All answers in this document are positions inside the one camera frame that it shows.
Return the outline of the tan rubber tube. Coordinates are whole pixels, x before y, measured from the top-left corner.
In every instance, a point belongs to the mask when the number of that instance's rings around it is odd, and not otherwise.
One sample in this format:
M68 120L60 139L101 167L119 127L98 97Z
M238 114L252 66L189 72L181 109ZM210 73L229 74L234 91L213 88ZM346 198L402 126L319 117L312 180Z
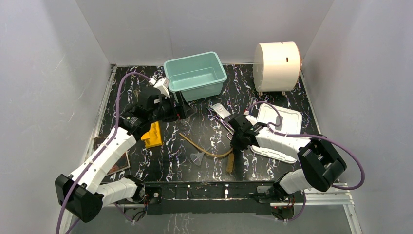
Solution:
M186 140L189 144L191 144L192 146L194 146L197 150L199 150L202 153L205 153L206 155L210 156L210 157L215 157L215 158L224 158L224 157L234 157L233 154L233 148L231 148L230 150L228 150L226 153L221 154L221 155L216 155L216 154L212 154L210 153L208 150L203 149L202 147L198 146L197 144L195 144L193 141L191 141L187 136L185 136L182 133L179 133L179 135Z

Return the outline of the clear plastic funnel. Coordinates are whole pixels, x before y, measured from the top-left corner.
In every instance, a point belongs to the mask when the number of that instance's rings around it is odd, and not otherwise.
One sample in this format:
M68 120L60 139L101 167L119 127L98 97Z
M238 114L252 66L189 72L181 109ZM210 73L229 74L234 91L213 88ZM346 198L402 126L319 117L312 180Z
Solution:
M205 156L205 152L198 152L198 153L191 153L190 154L190 160L197 166L200 166L202 164L202 160Z

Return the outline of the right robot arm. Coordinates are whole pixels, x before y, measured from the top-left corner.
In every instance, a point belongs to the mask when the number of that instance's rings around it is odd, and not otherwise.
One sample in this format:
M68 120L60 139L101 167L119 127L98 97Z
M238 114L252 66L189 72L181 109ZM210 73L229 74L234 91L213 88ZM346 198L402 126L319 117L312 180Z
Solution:
M300 169L286 173L274 183L272 190L281 202L309 188L326 192L347 168L335 147L323 136L285 134L271 122L252 124L244 115L231 119L229 125L234 130L230 145L235 150L257 146L297 156Z

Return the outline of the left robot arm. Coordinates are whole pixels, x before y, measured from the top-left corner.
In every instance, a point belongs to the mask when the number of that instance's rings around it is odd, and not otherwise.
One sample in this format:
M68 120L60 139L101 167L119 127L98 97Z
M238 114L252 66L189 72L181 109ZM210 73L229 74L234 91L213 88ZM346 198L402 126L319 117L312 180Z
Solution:
M134 146L157 121L173 122L194 114L181 91L166 96L154 87L141 90L138 102L117 116L115 126L98 149L69 176L55 180L58 202L83 222L93 220L101 209L123 199L134 203L145 199L145 183L129 175L102 184L113 165Z

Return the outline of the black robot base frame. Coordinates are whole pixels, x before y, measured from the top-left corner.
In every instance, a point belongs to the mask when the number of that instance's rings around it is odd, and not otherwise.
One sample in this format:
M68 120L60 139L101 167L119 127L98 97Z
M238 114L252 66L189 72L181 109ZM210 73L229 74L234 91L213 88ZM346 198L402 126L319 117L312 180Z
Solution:
M301 192L282 196L273 181L146 182L147 198L140 203L121 200L127 208L148 205L149 215L177 213L255 213L272 215L281 207L291 208L304 201Z

